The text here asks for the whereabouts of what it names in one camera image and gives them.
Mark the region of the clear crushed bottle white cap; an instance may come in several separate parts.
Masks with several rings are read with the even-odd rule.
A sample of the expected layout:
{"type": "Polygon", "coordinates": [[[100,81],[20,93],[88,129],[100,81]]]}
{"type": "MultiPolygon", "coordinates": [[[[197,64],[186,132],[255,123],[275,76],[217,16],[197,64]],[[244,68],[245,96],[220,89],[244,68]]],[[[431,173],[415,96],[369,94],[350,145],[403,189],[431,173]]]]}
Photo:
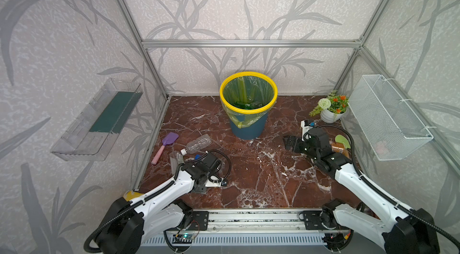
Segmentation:
{"type": "Polygon", "coordinates": [[[180,151],[181,155],[191,155],[212,144],[212,139],[208,134],[189,142],[184,149],[180,151]]]}

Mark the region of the small clear bottle white cap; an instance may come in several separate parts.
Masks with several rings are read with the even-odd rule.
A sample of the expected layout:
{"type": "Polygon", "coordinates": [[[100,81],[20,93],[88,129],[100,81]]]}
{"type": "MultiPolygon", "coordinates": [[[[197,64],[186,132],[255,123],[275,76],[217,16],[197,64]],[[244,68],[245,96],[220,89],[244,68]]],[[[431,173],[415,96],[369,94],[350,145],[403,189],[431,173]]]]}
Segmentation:
{"type": "Polygon", "coordinates": [[[184,163],[184,158],[181,152],[173,151],[170,153],[171,173],[173,176],[176,175],[176,173],[181,168],[183,163],[184,163]]]}

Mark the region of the green soda bottle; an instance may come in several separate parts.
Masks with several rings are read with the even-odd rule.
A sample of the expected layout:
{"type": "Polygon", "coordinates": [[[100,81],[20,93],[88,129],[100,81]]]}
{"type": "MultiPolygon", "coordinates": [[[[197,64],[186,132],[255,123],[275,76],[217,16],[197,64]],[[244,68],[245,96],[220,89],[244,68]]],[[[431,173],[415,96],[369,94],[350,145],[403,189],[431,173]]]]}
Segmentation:
{"type": "Polygon", "coordinates": [[[256,110],[262,108],[264,105],[262,103],[258,103],[253,101],[251,103],[244,103],[241,101],[237,101],[233,104],[234,107],[242,110],[256,110]]]}

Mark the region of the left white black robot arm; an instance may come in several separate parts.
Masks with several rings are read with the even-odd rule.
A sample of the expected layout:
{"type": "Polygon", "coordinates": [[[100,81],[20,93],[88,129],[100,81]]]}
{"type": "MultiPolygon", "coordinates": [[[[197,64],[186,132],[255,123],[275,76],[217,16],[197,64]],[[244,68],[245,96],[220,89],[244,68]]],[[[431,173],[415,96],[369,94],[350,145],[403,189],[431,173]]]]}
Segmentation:
{"type": "Polygon", "coordinates": [[[98,228],[89,235],[83,249],[89,254],[135,254],[149,238],[170,228],[188,226],[193,209],[181,196],[203,190],[208,182],[222,182],[221,159],[228,156],[210,150],[197,160],[178,165],[174,175],[149,192],[109,207],[98,228]]]}

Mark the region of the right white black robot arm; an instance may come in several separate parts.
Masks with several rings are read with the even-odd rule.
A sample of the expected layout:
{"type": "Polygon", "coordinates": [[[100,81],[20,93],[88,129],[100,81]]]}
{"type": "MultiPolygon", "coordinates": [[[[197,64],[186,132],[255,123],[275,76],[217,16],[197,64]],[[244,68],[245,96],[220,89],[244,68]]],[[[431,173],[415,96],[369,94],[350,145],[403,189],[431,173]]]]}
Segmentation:
{"type": "Polygon", "coordinates": [[[323,206],[326,228],[346,227],[381,247],[387,254],[438,254],[438,236],[456,247],[460,242],[436,226],[424,209],[415,210],[390,196],[364,175],[353,154],[333,151],[322,126],[312,127],[302,137],[285,135],[285,149],[306,155],[311,163],[351,191],[375,216],[367,215],[341,200],[323,206]]]}

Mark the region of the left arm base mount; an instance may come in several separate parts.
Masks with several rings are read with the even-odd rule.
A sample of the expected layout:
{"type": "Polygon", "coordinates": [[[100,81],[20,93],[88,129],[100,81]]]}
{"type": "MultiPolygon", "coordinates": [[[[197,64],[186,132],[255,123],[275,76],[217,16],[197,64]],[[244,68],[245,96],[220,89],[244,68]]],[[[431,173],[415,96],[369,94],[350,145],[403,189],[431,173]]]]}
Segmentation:
{"type": "Polygon", "coordinates": [[[178,226],[170,228],[172,230],[188,230],[188,231],[206,231],[209,223],[208,211],[194,211],[185,214],[183,220],[178,226]]]}

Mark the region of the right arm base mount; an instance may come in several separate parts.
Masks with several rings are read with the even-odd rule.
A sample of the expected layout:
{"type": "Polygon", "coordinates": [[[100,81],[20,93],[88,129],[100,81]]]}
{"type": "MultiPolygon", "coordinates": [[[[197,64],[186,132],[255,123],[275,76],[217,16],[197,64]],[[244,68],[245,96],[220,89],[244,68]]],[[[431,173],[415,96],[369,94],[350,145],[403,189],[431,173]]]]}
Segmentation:
{"type": "Polygon", "coordinates": [[[340,225],[334,215],[326,210],[306,210],[298,214],[298,219],[306,230],[339,230],[340,225]]]}

